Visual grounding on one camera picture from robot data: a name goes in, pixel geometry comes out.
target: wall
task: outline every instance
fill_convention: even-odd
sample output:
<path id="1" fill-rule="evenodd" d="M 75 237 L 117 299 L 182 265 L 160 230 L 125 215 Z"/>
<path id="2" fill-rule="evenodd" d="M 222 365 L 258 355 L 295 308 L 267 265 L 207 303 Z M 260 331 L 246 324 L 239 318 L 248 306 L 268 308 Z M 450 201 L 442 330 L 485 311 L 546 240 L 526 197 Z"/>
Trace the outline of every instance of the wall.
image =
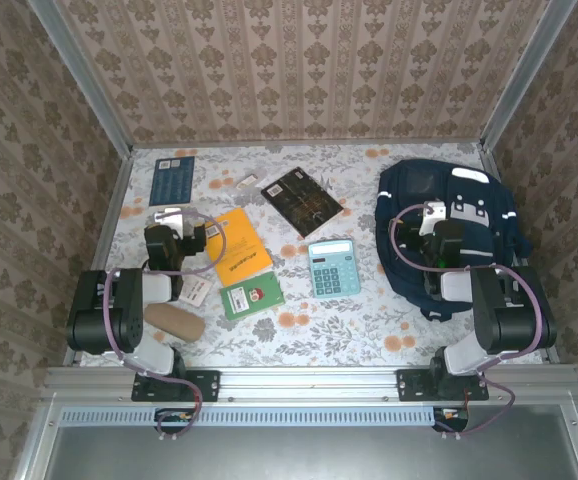
<path id="1" fill-rule="evenodd" d="M 578 365 L 578 4 L 495 148 L 559 324 Z"/>
<path id="2" fill-rule="evenodd" d="M 93 256 L 119 159 L 24 0 L 0 0 L 0 478 Z"/>
<path id="3" fill-rule="evenodd" d="M 139 145 L 476 138 L 545 0 L 59 0 Z"/>

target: book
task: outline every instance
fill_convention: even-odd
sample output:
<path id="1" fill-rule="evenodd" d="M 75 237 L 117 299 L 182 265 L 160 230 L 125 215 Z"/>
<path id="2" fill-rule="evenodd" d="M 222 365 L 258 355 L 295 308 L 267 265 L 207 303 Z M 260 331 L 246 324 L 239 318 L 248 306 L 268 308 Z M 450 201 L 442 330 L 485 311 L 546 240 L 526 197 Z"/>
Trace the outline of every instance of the book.
<path id="1" fill-rule="evenodd" d="M 302 168 L 294 168 L 263 188 L 262 195 L 303 238 L 343 210 Z"/>
<path id="2" fill-rule="evenodd" d="M 216 265 L 222 285 L 228 287 L 273 265 L 260 237 L 242 208 L 236 208 L 216 218 L 227 237 L 225 256 Z M 207 223 L 206 252 L 211 260 L 218 258 L 222 249 L 222 236 L 218 228 Z"/>
<path id="3" fill-rule="evenodd" d="M 228 320 L 238 320 L 285 303 L 280 283 L 273 272 L 223 288 L 220 295 Z"/>
<path id="4" fill-rule="evenodd" d="M 191 202 L 194 157 L 162 158 L 156 161 L 149 206 Z"/>

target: gray floor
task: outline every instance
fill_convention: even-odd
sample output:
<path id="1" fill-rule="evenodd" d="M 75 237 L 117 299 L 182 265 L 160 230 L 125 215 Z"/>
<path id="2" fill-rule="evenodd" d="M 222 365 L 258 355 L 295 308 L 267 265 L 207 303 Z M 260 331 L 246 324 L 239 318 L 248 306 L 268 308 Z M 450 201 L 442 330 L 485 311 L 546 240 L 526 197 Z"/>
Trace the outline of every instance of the gray floor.
<path id="1" fill-rule="evenodd" d="M 474 408 L 474 421 L 490 415 Z M 218 428 L 159 441 L 150 428 L 68 428 L 48 479 L 578 479 L 557 408 L 515 407 L 459 441 L 430 428 Z"/>

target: green book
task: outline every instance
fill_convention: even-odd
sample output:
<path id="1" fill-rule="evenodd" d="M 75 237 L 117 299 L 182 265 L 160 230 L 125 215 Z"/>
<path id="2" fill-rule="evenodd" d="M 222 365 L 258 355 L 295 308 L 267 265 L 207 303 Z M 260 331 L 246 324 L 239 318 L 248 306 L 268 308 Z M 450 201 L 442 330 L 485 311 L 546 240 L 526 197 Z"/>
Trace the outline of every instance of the green book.
<path id="1" fill-rule="evenodd" d="M 228 320 L 238 320 L 285 303 L 285 296 L 273 272 L 223 288 L 220 295 Z"/>

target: reflective strip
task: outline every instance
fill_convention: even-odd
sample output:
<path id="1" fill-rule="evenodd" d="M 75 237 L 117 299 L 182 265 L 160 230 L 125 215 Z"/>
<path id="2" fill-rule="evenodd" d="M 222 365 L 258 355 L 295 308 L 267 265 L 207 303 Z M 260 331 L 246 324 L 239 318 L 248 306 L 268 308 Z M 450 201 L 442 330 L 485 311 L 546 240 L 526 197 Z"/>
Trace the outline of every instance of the reflective strip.
<path id="1" fill-rule="evenodd" d="M 481 257 L 493 257 L 493 253 L 491 252 L 481 252 L 480 250 L 467 250 L 467 249 L 460 249 L 460 253 L 464 255 L 480 255 Z"/>
<path id="2" fill-rule="evenodd" d="M 482 172 L 477 172 L 475 170 L 468 170 L 466 168 L 454 168 L 451 171 L 454 177 L 468 178 L 470 180 L 475 180 L 480 183 L 489 183 L 489 178 Z"/>

